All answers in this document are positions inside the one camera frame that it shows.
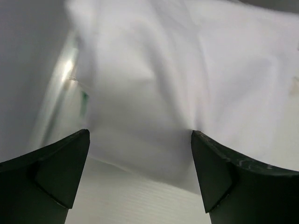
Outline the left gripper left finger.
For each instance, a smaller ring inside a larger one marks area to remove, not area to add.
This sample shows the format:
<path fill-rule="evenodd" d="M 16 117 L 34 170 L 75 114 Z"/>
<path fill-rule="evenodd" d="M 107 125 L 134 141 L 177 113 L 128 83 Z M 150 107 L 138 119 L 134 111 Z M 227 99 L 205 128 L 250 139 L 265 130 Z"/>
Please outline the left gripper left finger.
<path fill-rule="evenodd" d="M 79 130 L 0 164 L 2 224 L 63 224 L 73 208 L 90 145 Z"/>

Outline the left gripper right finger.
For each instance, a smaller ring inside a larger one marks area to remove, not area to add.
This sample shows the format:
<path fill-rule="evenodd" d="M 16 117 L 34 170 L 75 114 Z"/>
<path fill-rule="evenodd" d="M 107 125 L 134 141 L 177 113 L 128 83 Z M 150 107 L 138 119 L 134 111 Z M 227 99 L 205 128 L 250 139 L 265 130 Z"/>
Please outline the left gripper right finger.
<path fill-rule="evenodd" d="M 213 224 L 296 224 L 299 174 L 192 132 L 192 155 L 204 209 Z"/>

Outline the white t shirt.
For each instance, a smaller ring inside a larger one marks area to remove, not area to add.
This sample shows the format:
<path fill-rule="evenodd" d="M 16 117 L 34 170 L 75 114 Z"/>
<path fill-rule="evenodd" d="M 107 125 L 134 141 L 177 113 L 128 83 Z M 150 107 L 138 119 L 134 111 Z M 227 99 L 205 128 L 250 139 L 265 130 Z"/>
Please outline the white t shirt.
<path fill-rule="evenodd" d="M 92 158 L 198 193 L 198 130 L 269 162 L 299 17 L 227 0 L 69 0 Z"/>

